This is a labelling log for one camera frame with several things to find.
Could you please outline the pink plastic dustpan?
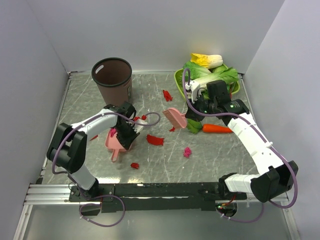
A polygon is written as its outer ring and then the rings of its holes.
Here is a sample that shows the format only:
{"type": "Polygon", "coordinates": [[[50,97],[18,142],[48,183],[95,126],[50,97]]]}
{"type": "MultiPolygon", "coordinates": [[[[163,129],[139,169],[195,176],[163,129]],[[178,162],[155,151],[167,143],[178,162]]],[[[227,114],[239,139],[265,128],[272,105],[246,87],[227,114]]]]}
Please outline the pink plastic dustpan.
{"type": "Polygon", "coordinates": [[[108,132],[107,138],[105,140],[105,147],[112,153],[110,157],[110,160],[112,163],[118,160],[119,153],[124,153],[127,151],[119,143],[116,136],[117,136],[117,133],[113,137],[110,137],[108,132]]]}

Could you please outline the pink plastic brush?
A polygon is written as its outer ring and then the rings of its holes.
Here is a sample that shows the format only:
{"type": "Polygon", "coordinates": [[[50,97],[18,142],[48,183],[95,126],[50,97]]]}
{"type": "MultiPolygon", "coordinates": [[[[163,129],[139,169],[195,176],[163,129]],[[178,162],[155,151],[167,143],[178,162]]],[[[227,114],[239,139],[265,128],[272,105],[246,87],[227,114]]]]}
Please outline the pink plastic brush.
{"type": "Polygon", "coordinates": [[[184,129],[188,125],[188,121],[184,113],[176,108],[170,107],[162,112],[175,129],[184,129]]]}

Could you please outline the large red paper scrap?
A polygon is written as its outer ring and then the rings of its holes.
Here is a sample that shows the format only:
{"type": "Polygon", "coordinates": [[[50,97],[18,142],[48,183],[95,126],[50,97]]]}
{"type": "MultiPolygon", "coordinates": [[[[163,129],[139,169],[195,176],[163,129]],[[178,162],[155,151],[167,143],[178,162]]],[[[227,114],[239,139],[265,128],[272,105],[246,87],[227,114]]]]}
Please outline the large red paper scrap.
{"type": "Polygon", "coordinates": [[[154,145],[154,146],[163,146],[164,145],[164,138],[161,137],[156,137],[153,135],[148,134],[146,136],[146,140],[149,144],[154,145]]]}

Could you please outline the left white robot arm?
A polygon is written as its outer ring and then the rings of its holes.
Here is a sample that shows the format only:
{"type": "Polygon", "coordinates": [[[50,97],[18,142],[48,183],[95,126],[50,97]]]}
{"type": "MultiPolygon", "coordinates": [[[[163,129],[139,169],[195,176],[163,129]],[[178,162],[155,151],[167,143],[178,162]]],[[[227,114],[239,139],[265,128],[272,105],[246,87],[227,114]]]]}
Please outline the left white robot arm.
{"type": "Polygon", "coordinates": [[[93,201],[99,195],[99,181],[85,166],[87,142],[106,129],[115,129],[116,139],[129,150],[139,135],[132,120],[136,113],[134,106],[125,101],[120,106],[109,104],[82,122],[57,126],[46,157],[53,166],[64,169],[63,173],[77,183],[87,201],[93,201]]]}

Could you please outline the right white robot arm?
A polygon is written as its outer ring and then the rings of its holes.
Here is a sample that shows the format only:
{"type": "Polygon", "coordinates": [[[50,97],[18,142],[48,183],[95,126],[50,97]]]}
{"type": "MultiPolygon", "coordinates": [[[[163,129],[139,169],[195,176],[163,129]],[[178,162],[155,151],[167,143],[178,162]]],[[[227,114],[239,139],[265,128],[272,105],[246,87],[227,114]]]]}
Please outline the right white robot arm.
{"type": "Polygon", "coordinates": [[[200,85],[183,81],[188,111],[197,117],[217,117],[237,136],[257,168],[257,174],[229,173],[219,179],[218,193],[230,199],[235,193],[253,194],[260,202],[293,189],[291,207],[298,197],[298,165],[287,161],[258,128],[249,108],[240,100],[232,100],[223,80],[207,84],[208,99],[199,93],[200,85]]]}

